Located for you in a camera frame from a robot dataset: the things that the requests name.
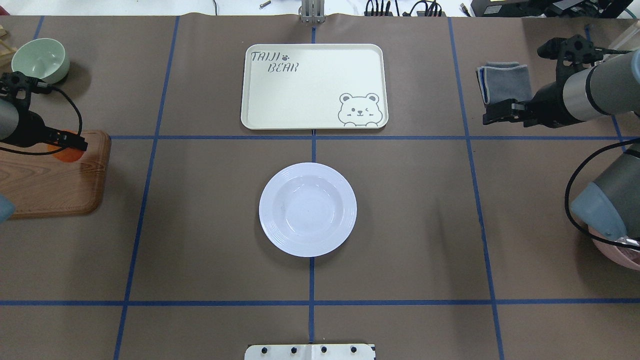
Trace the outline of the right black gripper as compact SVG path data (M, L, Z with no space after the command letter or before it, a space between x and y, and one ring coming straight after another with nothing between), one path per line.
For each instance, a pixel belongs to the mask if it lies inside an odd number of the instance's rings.
M570 113L563 100L562 87L553 82L536 92L526 104L514 98L486 105L482 124L519 123L523 116L523 127L542 125L547 128L561 128L570 125Z

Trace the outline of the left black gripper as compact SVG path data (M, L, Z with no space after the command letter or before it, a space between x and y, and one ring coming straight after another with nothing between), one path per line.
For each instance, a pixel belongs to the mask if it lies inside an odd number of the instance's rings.
M39 114L19 111L18 125L13 131L13 145L29 148L37 144L48 144L58 148L87 151L89 144L77 133L68 130L50 129Z

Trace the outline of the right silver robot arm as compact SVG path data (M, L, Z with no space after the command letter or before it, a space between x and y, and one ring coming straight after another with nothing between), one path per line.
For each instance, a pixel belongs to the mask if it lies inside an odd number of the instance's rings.
M561 128L639 109L639 51L620 54L588 69L557 79L526 100L503 98L486 104L484 125L498 122ZM580 172L599 155L624 148L619 157L578 196L572 197ZM595 242L639 251L639 139L595 150L567 180L563 207L573 227Z

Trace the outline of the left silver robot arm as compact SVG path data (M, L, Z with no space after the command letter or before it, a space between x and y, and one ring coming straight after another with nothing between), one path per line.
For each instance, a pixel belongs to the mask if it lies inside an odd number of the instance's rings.
M12 100L2 100L0 111L1 143L14 146L14 148L2 146L2 152L28 157L57 155L65 150L84 153L89 144L80 135L83 127L82 115L75 104L71 106L78 117L77 133L48 127L42 117L36 112L30 111L27 105L18 105ZM26 148L38 144L53 146L53 150L44 152L25 151Z

